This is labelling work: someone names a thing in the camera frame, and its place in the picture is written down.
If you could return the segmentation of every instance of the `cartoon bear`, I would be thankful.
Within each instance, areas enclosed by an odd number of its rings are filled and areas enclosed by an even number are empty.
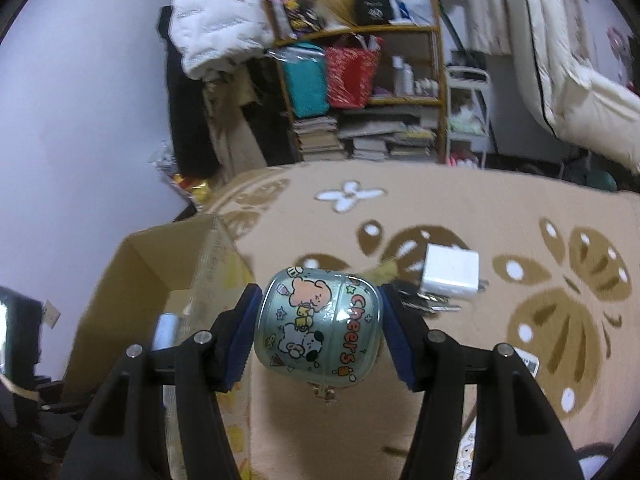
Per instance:
[[[323,280],[303,280],[294,278],[291,282],[293,293],[289,304],[297,307],[295,324],[301,332],[307,332],[314,322],[314,314],[320,312],[331,301],[331,289]]]
[[[322,350],[324,335],[319,330],[315,332],[300,332],[293,323],[282,327],[284,337],[278,343],[278,349],[289,354],[294,359],[304,357],[312,362],[318,358]]]

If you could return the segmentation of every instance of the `shelf board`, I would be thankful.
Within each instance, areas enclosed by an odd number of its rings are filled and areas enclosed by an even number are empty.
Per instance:
[[[421,106],[442,106],[442,101],[433,97],[422,97],[418,95],[406,97],[372,97],[369,99],[370,105],[421,105]]]
[[[331,38],[332,36],[341,36],[343,34],[388,34],[390,32],[412,32],[416,34],[428,34],[436,32],[435,25],[365,25],[363,27],[345,27],[336,28],[334,30],[321,30],[300,36],[296,40],[276,40],[276,46],[286,46],[299,41],[320,40],[322,38]]]

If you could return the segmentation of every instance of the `charger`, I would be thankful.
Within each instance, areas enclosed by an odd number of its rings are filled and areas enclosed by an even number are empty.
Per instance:
[[[476,251],[428,244],[420,292],[449,298],[471,298],[484,292]]]

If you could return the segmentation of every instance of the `small white bottle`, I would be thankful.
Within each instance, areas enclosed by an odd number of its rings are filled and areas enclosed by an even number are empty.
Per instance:
[[[414,70],[408,63],[404,64],[404,95],[414,95]]]
[[[394,94],[404,95],[404,59],[402,56],[393,56],[394,67]]]

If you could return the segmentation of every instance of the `red shopping bag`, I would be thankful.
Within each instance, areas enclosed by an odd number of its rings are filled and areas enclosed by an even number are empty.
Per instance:
[[[369,102],[380,52],[329,47],[325,53],[329,104],[334,108],[364,108]]]

